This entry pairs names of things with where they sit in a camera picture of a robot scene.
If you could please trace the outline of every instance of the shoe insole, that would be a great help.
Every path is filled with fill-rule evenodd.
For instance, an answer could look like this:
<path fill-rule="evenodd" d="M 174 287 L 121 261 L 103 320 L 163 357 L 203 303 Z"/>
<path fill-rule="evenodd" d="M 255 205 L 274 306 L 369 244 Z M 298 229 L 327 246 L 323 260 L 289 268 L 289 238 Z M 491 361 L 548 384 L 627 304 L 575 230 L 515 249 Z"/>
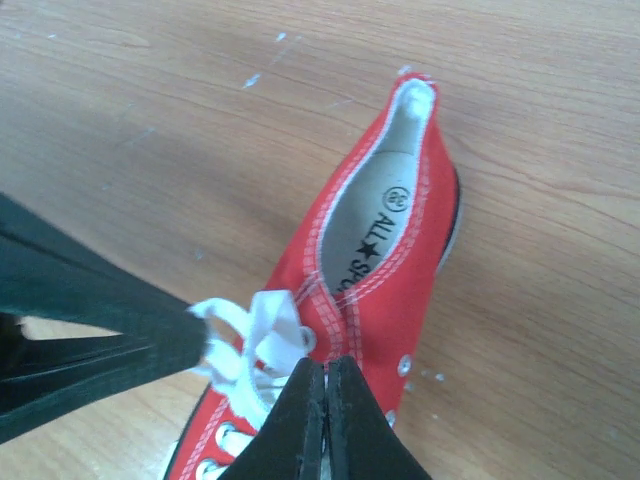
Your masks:
<path fill-rule="evenodd" d="M 373 153 L 348 180 L 329 214 L 322 271 L 333 294 L 373 272 L 402 237 L 412 211 L 420 148 L 434 92 L 412 80 L 399 90 L 395 112 Z"/>

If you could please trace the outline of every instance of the wood grain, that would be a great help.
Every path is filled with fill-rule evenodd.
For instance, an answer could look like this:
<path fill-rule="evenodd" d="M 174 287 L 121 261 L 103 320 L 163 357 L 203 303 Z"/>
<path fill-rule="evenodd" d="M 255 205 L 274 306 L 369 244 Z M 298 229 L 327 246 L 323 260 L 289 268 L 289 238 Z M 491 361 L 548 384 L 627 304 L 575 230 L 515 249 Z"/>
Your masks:
<path fill-rule="evenodd" d="M 465 218 L 398 435 L 438 480 L 638 480 L 639 20 L 631 0 L 5 0 L 0 190 L 187 301 L 246 305 L 398 70 L 426 71 Z M 204 385 L 67 415 L 0 447 L 1 476 L 155 478 Z"/>

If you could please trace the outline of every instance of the shoelace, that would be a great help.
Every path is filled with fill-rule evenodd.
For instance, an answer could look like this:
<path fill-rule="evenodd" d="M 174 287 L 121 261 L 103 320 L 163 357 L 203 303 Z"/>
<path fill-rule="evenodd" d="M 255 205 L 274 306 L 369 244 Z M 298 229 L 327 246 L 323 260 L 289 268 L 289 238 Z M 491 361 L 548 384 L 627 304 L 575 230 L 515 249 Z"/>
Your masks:
<path fill-rule="evenodd" d="M 197 317 L 217 317 L 243 338 L 240 354 L 211 328 L 204 355 L 207 366 L 194 371 L 210 376 L 211 387 L 225 395 L 234 415 L 259 430 L 273 408 L 298 361 L 315 346 L 315 334 L 300 324 L 293 295 L 288 290 L 260 291 L 247 312 L 235 303 L 211 298 L 190 308 Z M 265 368 L 257 368 L 257 361 Z M 215 435 L 218 446 L 237 457 L 253 437 L 223 424 Z M 204 465 L 202 480 L 217 480 L 226 470 L 213 462 Z"/>

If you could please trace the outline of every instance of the canvas shoe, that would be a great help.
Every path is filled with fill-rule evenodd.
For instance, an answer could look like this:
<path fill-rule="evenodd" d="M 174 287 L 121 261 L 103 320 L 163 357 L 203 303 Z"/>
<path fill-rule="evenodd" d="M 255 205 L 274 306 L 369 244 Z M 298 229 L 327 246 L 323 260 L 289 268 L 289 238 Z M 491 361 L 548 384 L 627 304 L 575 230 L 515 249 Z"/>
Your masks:
<path fill-rule="evenodd" d="M 165 480 L 214 480 L 266 419 L 297 361 L 352 355 L 390 424 L 400 405 L 436 271 L 460 216 L 460 188 L 426 75 L 400 77 L 388 103 L 333 173 L 249 311 L 192 307 L 239 333 L 212 334 L 211 376 Z"/>

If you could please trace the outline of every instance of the black plastic jaw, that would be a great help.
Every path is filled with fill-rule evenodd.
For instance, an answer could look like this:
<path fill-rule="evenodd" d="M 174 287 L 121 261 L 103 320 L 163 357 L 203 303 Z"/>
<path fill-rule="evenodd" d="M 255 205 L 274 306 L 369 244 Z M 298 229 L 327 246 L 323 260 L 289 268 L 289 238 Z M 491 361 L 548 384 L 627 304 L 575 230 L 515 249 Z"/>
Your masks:
<path fill-rule="evenodd" d="M 196 365 L 206 325 L 187 308 L 0 195 L 0 443 Z M 30 340 L 26 316 L 121 334 Z"/>
<path fill-rule="evenodd" d="M 350 356 L 329 365 L 326 390 L 322 365 L 298 363 L 262 429 L 220 477 L 247 479 L 432 480 Z"/>

